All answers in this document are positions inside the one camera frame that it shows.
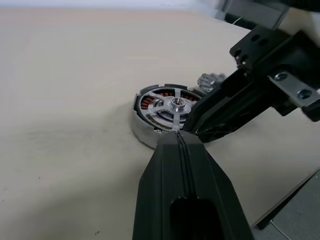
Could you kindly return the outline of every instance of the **copper winding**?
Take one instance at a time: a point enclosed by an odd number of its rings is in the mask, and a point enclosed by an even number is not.
[[[164,97],[168,97],[168,96],[172,97],[172,96],[175,95],[174,92],[161,92],[161,93],[159,93],[159,94],[162,95],[162,96],[164,96]],[[181,93],[180,97],[181,97],[181,98],[184,98],[184,99],[187,99],[187,100],[189,100],[189,101],[196,101],[196,99],[193,99],[192,96],[188,96],[188,95],[186,95],[186,94],[184,95],[184,94]],[[145,98],[142,100],[142,102],[141,102],[141,106],[140,106],[141,109],[147,110],[149,104],[150,104],[153,100],[154,100],[153,97],[150,97],[150,96],[145,97]]]

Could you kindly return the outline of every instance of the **screw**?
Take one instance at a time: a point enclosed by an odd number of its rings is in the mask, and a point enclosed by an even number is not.
[[[278,73],[277,75],[275,75],[274,80],[276,80],[277,82],[281,82],[283,80],[285,80],[288,77],[288,74],[281,72]]]
[[[311,95],[312,95],[312,91],[308,89],[302,89],[301,91],[298,92],[297,96],[299,99],[304,100],[311,97]]]

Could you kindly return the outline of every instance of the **black metal bracket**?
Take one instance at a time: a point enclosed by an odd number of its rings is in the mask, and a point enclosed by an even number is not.
[[[183,130],[204,143],[219,139],[275,108],[297,107],[320,120],[319,48],[303,33],[256,27],[230,49],[238,70],[194,105]]]

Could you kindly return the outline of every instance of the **black plastic part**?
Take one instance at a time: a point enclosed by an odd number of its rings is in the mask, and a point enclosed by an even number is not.
[[[257,83],[239,69],[193,106],[183,130],[196,134],[203,143],[214,141],[275,105],[279,97],[286,96],[268,79]]]
[[[269,76],[289,72],[320,89],[320,50],[302,31],[290,36],[257,26],[230,54],[238,70],[193,106],[183,127],[204,143],[236,131],[269,107],[282,116],[297,108]],[[302,111],[312,121],[320,120],[319,101]]]
[[[139,182],[133,240],[253,240],[234,188],[204,145],[169,132]]]

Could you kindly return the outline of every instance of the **beige table surface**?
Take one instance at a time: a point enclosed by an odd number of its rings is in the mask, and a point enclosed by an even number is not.
[[[191,12],[0,9],[0,239],[131,239],[153,151],[135,93],[231,74],[248,30]],[[208,151],[250,224],[320,165],[320,125],[269,109]]]

